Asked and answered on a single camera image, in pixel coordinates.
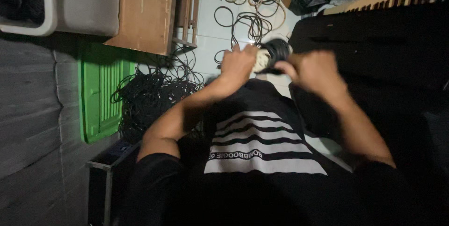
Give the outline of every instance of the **white stripe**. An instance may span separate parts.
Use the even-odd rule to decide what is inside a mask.
[[[237,118],[239,118],[240,116],[267,116],[267,117],[271,117],[271,118],[280,118],[276,113],[273,112],[265,112],[265,111],[243,111],[240,113],[237,113],[235,115],[233,115],[231,118],[229,118],[226,121],[217,123],[217,130],[224,128],[229,122],[232,122],[233,120],[236,120]]]
[[[282,159],[265,161],[259,157],[244,159],[209,160],[204,173],[210,172],[249,172],[259,170],[264,173],[303,172],[322,173],[327,175],[323,167],[315,160]]]
[[[250,129],[247,129],[243,132],[231,133],[231,134],[227,135],[226,137],[214,137],[212,139],[212,142],[213,143],[214,142],[224,143],[229,140],[236,139],[236,138],[239,138],[239,139],[248,138],[252,135],[257,135],[261,139],[265,139],[265,140],[277,139],[277,138],[282,138],[282,137],[286,137],[286,138],[290,138],[290,139],[301,139],[298,136],[298,134],[290,133],[290,132],[287,132],[284,130],[275,131],[275,132],[263,132],[254,127],[251,127]]]
[[[234,152],[234,151],[250,152],[251,150],[254,149],[258,149],[266,154],[276,152],[286,152],[286,151],[311,153],[311,151],[307,148],[305,144],[279,143],[272,145],[264,145],[263,143],[257,140],[253,140],[246,144],[236,143],[226,146],[214,145],[210,147],[210,152]]]
[[[251,119],[251,118],[245,118],[245,119],[241,120],[238,123],[231,124],[230,126],[228,126],[224,130],[219,130],[219,131],[215,132],[215,135],[216,136],[223,135],[226,132],[229,132],[230,130],[243,128],[244,126],[246,126],[248,124],[254,124],[255,126],[261,127],[261,128],[285,127],[287,129],[293,130],[293,128],[290,125],[288,125],[288,124],[286,124],[284,122],[272,121],[272,120],[262,120],[262,121],[260,121],[260,120],[254,120],[254,119]]]

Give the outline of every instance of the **black cloth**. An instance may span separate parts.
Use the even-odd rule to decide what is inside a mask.
[[[257,80],[210,110],[205,122],[212,125],[205,126],[205,133],[210,139],[217,122],[242,110],[262,109],[278,114],[304,143],[294,103],[271,83]],[[430,221],[396,169],[371,162],[350,174],[307,146],[308,157],[319,162],[325,174],[204,173],[207,155],[197,167],[186,168],[171,155],[150,154],[136,166],[120,224],[417,225]]]

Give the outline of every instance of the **green plastic crate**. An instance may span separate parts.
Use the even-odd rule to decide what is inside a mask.
[[[82,43],[79,54],[80,131],[83,141],[93,143],[118,131],[122,103],[111,103],[111,95],[134,74],[135,63],[123,59],[128,50],[99,43]]]

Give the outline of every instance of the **gray wall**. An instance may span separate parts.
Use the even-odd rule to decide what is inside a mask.
[[[85,162],[118,134],[80,137],[77,38],[0,35],[0,225],[87,224]]]

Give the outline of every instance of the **black cable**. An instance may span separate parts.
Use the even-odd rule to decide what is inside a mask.
[[[185,60],[176,55],[180,50],[184,52]],[[139,67],[143,64],[138,64],[136,72],[124,78],[111,95],[112,103],[122,101],[119,132],[129,143],[139,142],[160,115],[203,85],[203,76],[192,71],[195,54],[189,61],[184,49],[178,45],[171,56],[157,55],[156,58],[152,60],[156,67],[147,65],[148,74],[142,73]]]

